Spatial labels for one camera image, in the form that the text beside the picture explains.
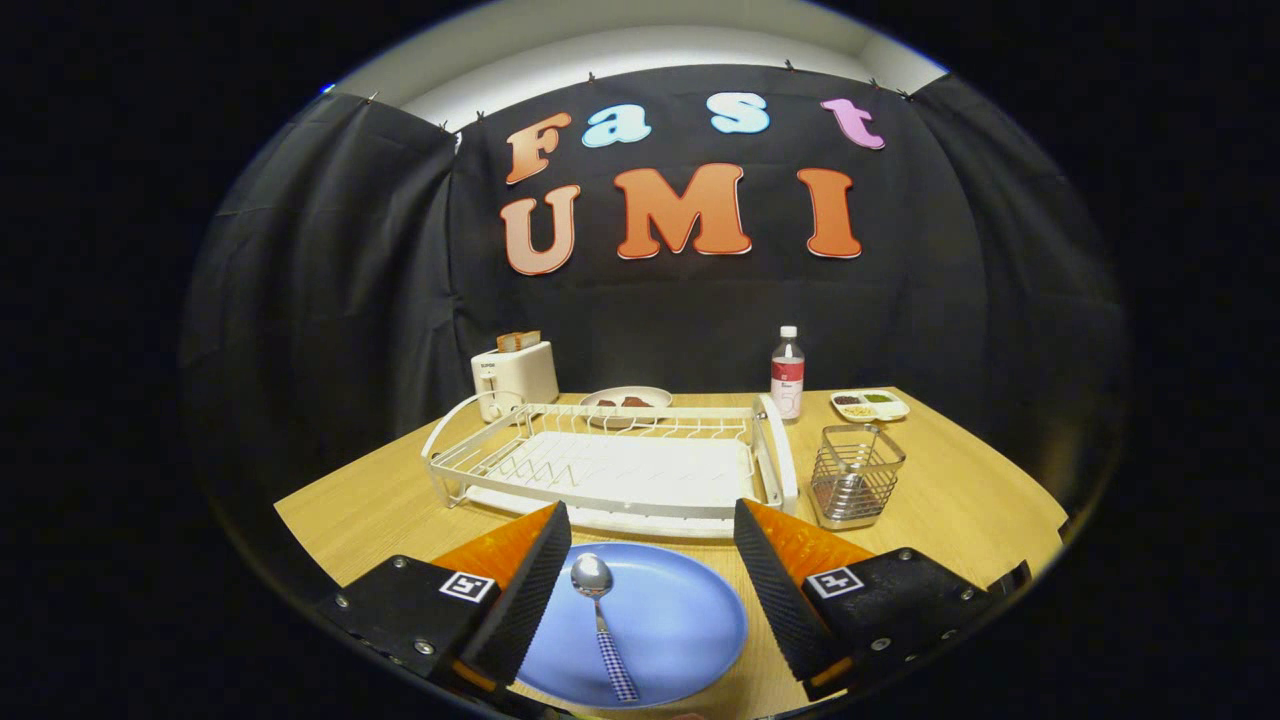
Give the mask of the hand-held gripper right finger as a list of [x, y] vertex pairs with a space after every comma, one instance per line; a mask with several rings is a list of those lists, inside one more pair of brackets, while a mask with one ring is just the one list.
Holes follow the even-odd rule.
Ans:
[[810, 701], [883, 685], [992, 611], [1001, 585], [920, 550], [883, 553], [741, 498], [733, 542], [790, 671]]

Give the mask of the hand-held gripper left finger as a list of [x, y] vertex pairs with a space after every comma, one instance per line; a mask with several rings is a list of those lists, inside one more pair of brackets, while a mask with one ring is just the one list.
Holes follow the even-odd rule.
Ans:
[[571, 544], [564, 503], [434, 560], [394, 555], [320, 602], [357, 644], [426, 682], [499, 696], [516, 678]]

